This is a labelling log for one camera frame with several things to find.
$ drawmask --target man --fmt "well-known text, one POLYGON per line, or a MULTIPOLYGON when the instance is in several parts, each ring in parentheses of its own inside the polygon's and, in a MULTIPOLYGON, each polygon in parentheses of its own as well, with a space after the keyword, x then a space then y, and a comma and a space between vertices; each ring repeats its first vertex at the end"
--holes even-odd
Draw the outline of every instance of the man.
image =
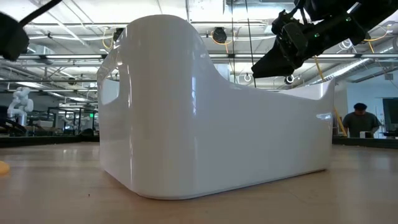
POLYGON ((381 123, 376 115, 366 112, 367 106, 363 103, 354 105, 354 112, 347 114, 343 120, 346 133, 349 131, 350 138, 359 138, 361 131, 373 134, 379 129, 381 123))

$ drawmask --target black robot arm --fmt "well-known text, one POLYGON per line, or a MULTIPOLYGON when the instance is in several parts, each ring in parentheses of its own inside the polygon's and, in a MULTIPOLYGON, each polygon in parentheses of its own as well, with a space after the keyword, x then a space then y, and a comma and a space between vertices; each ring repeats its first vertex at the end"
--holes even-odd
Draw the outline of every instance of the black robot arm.
POLYGON ((368 31, 398 9, 398 0, 295 0, 272 23, 273 48, 252 67, 254 78, 289 77, 307 59, 350 39, 353 45, 369 39, 368 31), (312 21, 307 23, 305 9, 312 21), (293 18, 301 10, 304 23, 293 18))

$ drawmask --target ceiling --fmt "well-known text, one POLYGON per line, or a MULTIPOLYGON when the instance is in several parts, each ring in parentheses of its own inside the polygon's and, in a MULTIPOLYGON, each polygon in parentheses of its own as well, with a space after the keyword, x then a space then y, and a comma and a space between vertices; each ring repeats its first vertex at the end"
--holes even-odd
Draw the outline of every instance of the ceiling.
MULTIPOLYGON (((31 38, 31 49, 44 46, 52 54, 106 54, 106 46, 111 44, 110 38, 117 27, 124 27, 131 21, 143 16, 172 14, 191 22, 191 25, 202 36, 210 54, 225 54, 227 51, 233 53, 232 44, 229 44, 226 49, 224 45, 215 44, 211 37, 206 37, 206 34, 210 34, 215 27, 224 27, 229 38, 232 37, 234 30, 236 38, 234 53, 250 54, 253 52, 255 54, 265 54, 274 44, 274 35, 271 33, 270 24, 281 10, 286 9, 289 11, 294 7, 293 0, 248 0, 248 12, 246 12, 246 5, 243 4, 244 1, 234 1, 232 14, 231 5, 225 4, 225 1, 221 0, 64 0, 48 13, 33 20, 25 27, 25 30, 31 38), (231 25, 232 17, 234 21, 233 28, 231 25), (251 25, 252 41, 249 41, 248 17, 251 25)), ((19 21, 46 2, 48 0, 1 0, 1 10, 19 21)), ((300 13, 297 13, 295 17, 300 19, 300 13)), ((386 19, 386 21, 397 20, 398 13, 386 19)), ((385 38, 373 42, 375 48, 389 41, 398 31, 397 25, 386 27, 383 24, 375 27, 370 32, 372 38, 376 38, 383 36, 386 33, 386 29, 391 30, 385 38)), ((340 44, 340 46, 337 45, 326 50, 325 53, 369 52, 368 44, 360 44, 355 47, 350 46, 349 42, 344 44, 348 47, 346 48, 340 44)), ((18 63, 20 64, 19 66, 22 65, 24 70, 35 73, 42 78, 46 72, 47 74, 55 72, 52 78, 96 79, 96 71, 98 69, 97 66, 70 67, 62 68, 58 72, 58 67, 48 67, 47 71, 40 67, 23 67, 24 63, 35 63, 32 61, 18 63)), ((321 63, 321 68, 322 70, 328 70, 336 65, 336 63, 321 63)), ((238 62, 235 68, 235 74, 251 74, 251 62, 238 62)), ((4 73, 7 73, 7 70, 0 73, 3 78, 6 76, 4 73)), ((315 64, 312 62, 304 63, 294 73, 295 77, 300 77, 295 80, 295 84, 305 83, 316 75, 315 64)), ((38 77, 15 74, 15 78, 28 79, 38 77)), ((266 88, 290 88, 284 84, 283 78, 263 78, 256 81, 257 85, 266 86, 266 88)), ((56 87, 85 89, 86 86, 79 84, 70 86, 67 83, 57 83, 56 87)), ((95 98, 94 93, 90 93, 87 96, 95 98)))

